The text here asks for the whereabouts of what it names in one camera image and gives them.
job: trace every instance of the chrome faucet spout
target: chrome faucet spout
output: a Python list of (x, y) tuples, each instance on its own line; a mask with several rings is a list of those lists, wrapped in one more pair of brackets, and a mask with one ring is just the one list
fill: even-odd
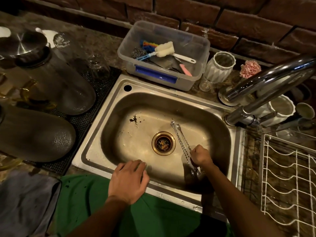
[(255, 117), (251, 115), (251, 112), (302, 83), (313, 76), (315, 72), (316, 57), (312, 57), (310, 55), (299, 55), (257, 73), (248, 80), (237, 85), (235, 88), (227, 91), (226, 94), (221, 95), (220, 99), (225, 100), (223, 103), (236, 102), (245, 95), (251, 94), (267, 84), (286, 76), (288, 76), (288, 78), (273, 87), (271, 90), (267, 91), (254, 102), (246, 106), (239, 107), (237, 110), (227, 115), (225, 122), (228, 125), (235, 125), (238, 122), (245, 122), (247, 125), (249, 123), (253, 123), (255, 121)]

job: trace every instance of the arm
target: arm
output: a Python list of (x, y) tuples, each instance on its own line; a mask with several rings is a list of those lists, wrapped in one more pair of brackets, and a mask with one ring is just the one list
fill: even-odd
[(145, 167), (146, 163), (140, 160), (120, 163), (112, 175), (104, 206), (67, 237), (111, 236), (125, 209), (145, 193), (149, 182)]
[(284, 236), (278, 227), (267, 219), (213, 164), (207, 149), (198, 145), (191, 151), (191, 157), (194, 163), (203, 168), (237, 236)]

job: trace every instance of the sink basin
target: sink basin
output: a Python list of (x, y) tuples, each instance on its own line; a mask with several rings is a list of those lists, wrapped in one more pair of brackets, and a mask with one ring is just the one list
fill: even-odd
[(211, 184), (203, 176), (198, 182), (192, 178), (170, 122), (180, 124), (192, 149), (198, 144), (207, 148), (214, 163), (237, 186), (244, 131), (222, 120), (233, 110), (121, 75), (72, 164), (111, 178), (118, 163), (141, 159), (150, 176), (147, 193), (202, 211), (201, 196), (212, 192)]

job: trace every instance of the sink drain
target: sink drain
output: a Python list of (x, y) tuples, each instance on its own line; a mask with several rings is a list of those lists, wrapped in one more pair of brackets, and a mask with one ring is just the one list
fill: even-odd
[(170, 155), (176, 148), (175, 138), (169, 132), (158, 132), (151, 142), (158, 155)]

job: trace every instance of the red brick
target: red brick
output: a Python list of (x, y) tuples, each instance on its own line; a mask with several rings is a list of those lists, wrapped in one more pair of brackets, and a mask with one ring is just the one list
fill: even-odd
[(278, 45), (299, 53), (316, 55), (316, 32), (295, 28)]
[(278, 42), (292, 26), (267, 20), (256, 15), (224, 10), (216, 27), (237, 35), (268, 43)]
[(316, 30), (316, 0), (270, 0), (259, 16)]
[(62, 7), (79, 9), (79, 5), (76, 0), (44, 0), (44, 1), (48, 1), (57, 5), (60, 5)]
[(125, 5), (108, 0), (77, 0), (83, 11), (100, 16), (126, 20)]
[(206, 3), (212, 3), (221, 7), (234, 7), (247, 12), (258, 8), (263, 0), (197, 0)]
[(192, 0), (156, 0), (158, 14), (203, 24), (213, 24), (219, 10), (219, 7)]
[(112, 0), (117, 2), (126, 3), (131, 7), (137, 7), (143, 10), (152, 11), (153, 0)]
[(211, 28), (201, 27), (187, 22), (181, 23), (180, 29), (206, 37), (210, 40), (211, 46), (225, 51), (230, 50), (238, 40), (238, 37), (227, 35)]
[(287, 51), (276, 46), (266, 45), (242, 38), (235, 46), (233, 52), (241, 55), (254, 57), (270, 63), (280, 63), (298, 53)]
[(129, 6), (127, 6), (127, 16), (131, 24), (134, 24), (135, 22), (140, 21), (140, 20), (144, 20), (144, 21), (150, 21), (159, 25), (172, 27), (174, 29), (178, 29), (179, 24), (180, 24), (178, 20), (175, 20), (169, 17), (164, 17), (161, 15), (157, 15), (154, 13), (145, 12), (140, 9), (129, 7)]

